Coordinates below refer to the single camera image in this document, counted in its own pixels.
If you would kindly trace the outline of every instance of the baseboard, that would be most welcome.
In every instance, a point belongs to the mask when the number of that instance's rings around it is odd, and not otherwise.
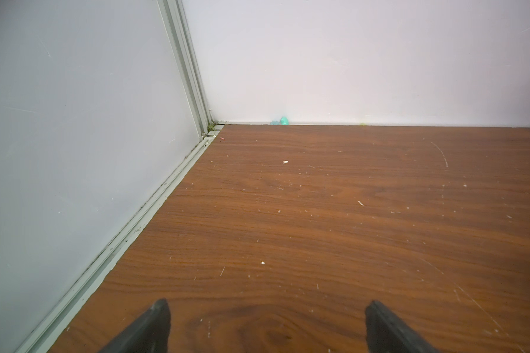
[[[332,126],[332,125],[344,125],[344,126],[418,126],[418,127],[438,127],[438,128],[530,128],[530,125],[510,125],[510,124],[446,124],[446,123],[353,123],[348,121],[290,121],[290,125],[319,125],[319,126]],[[270,121],[219,121],[218,124],[222,125],[270,125]]]
[[[116,265],[127,248],[137,239],[157,210],[183,180],[198,158],[219,133],[218,128],[212,136],[205,137],[184,159],[175,171],[165,180],[149,200],[140,208],[127,225],[100,253],[71,289],[57,305],[32,331],[28,338],[16,350],[16,353],[45,353],[51,348],[57,337],[67,327],[78,311],[100,286],[108,272]]]

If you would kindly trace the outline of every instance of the gray wall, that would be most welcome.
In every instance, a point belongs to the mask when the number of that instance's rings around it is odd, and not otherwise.
[[[0,353],[198,141],[156,1],[0,1]]]
[[[218,120],[530,126],[530,0],[183,0]]]

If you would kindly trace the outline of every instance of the scratch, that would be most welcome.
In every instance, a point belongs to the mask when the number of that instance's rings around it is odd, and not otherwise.
[[[456,293],[457,301],[461,303],[461,300],[459,300],[459,294],[457,293],[457,291],[454,289],[453,292]]]
[[[28,112],[28,113],[34,113],[34,114],[37,114],[37,115],[41,115],[41,113],[38,113],[37,111],[33,111],[33,110],[19,109],[19,108],[14,108],[14,107],[7,107],[7,106],[2,106],[2,107],[6,108],[6,109],[25,111],[25,112]]]
[[[37,36],[37,38],[39,39],[39,41],[41,42],[41,45],[43,46],[43,48],[45,49],[45,51],[47,52],[47,56],[51,57],[51,54],[49,53],[49,51],[47,50],[47,47],[45,46],[45,44],[43,43],[43,40],[41,40],[41,38],[39,36]]]
[[[473,299],[473,297],[471,295],[469,295],[469,293],[467,293],[463,288],[461,288],[459,286],[459,284],[457,284],[455,281],[453,281],[452,279],[450,279],[444,272],[442,272],[438,267],[432,265],[430,262],[424,260],[423,258],[418,258],[418,259],[421,259],[422,261],[424,261],[425,263],[427,263],[428,265],[434,267],[438,272],[440,272],[441,274],[443,274],[447,279],[449,279],[450,281],[452,281],[452,283],[460,290],[462,291],[469,299],[471,299],[472,302],[474,302],[475,305],[477,305],[479,307],[479,309],[481,309],[481,311],[483,311],[485,313],[485,315],[487,315],[489,317],[489,319],[491,321],[493,321],[495,323],[495,325],[497,325],[498,328],[501,329],[501,331],[510,339],[512,339],[514,341],[514,344],[516,345],[516,347],[518,347],[518,349],[520,349],[520,351],[522,353],[526,353],[525,350],[522,349],[521,346],[518,345],[518,343],[516,343],[516,341],[505,331],[504,328],[502,328],[502,326],[477,302]]]
[[[198,179],[198,180],[196,180],[196,181],[194,181],[194,182],[191,182],[191,185],[194,185],[195,183],[199,182],[200,180],[202,180],[202,179],[204,179],[204,178],[206,178],[206,176],[203,176],[202,178],[200,178],[200,179]]]
[[[448,167],[448,160],[445,159],[445,154],[444,154],[444,152],[441,150],[441,148],[438,147],[438,145],[434,144],[432,141],[430,141],[430,143],[431,143],[432,145],[436,146],[436,148],[440,150],[440,152],[442,153],[442,156],[444,157],[445,167],[447,168],[447,167]]]

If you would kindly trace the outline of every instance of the wooden floor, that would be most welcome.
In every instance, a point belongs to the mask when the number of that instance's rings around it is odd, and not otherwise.
[[[219,137],[51,352],[167,298],[170,352],[366,352],[378,299],[442,352],[530,353],[530,129]]]

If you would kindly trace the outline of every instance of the wood grain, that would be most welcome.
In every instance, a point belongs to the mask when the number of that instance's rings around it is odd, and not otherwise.
[[[366,352],[378,299],[443,352],[530,353],[530,129],[219,136],[51,352],[164,297],[171,352]]]

